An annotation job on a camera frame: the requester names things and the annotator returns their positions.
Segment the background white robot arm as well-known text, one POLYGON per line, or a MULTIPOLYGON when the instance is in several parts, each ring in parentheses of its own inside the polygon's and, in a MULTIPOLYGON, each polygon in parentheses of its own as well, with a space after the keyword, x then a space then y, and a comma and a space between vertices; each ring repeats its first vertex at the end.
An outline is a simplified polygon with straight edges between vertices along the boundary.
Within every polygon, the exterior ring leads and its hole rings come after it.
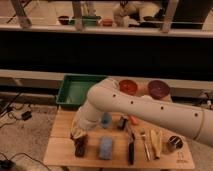
POLYGON ((132 14, 139 15, 139 22, 154 18, 162 7, 161 0, 120 1, 113 7, 114 22, 118 27, 124 26, 124 18, 132 14))

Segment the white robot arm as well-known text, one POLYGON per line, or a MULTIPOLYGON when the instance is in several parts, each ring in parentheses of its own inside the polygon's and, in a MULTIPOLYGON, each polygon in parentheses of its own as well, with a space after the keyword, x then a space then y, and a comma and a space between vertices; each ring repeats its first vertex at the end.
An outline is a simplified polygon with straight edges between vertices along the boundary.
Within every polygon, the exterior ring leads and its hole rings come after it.
POLYGON ((118 82, 112 78, 106 78, 88 90, 85 103, 74 116, 71 136, 77 139, 95 128, 105 112, 131 114, 213 147, 212 110, 131 96, 121 92, 118 82))

